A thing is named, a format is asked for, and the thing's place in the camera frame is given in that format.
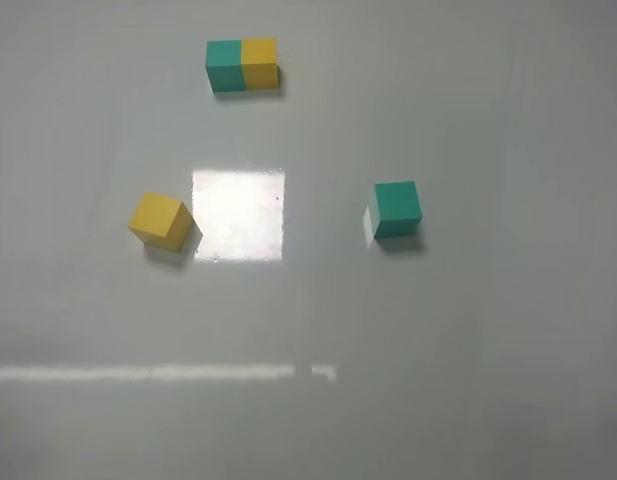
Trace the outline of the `yellow template block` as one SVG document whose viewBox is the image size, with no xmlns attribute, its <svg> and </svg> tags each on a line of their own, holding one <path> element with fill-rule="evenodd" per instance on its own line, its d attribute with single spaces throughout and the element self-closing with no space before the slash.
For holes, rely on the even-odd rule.
<svg viewBox="0 0 617 480">
<path fill-rule="evenodd" d="M 279 88 L 275 38 L 246 38 L 241 44 L 241 65 L 247 90 Z"/>
</svg>

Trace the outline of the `green template block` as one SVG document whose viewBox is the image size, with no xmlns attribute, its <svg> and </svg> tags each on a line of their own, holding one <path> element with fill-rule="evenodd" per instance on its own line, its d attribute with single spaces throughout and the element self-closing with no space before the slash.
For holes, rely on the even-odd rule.
<svg viewBox="0 0 617 480">
<path fill-rule="evenodd" d="M 246 90 L 241 40 L 208 41 L 205 68 L 213 93 Z"/>
</svg>

